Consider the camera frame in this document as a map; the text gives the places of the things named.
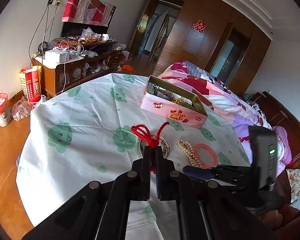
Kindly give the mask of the person's right hand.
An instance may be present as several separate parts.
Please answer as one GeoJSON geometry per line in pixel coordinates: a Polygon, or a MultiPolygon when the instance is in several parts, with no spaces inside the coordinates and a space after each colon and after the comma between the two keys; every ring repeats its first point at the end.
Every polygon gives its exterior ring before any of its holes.
{"type": "Polygon", "coordinates": [[[291,206],[284,205],[279,210],[267,211],[259,220],[267,227],[275,230],[287,225],[294,217],[295,209],[291,206]]]}

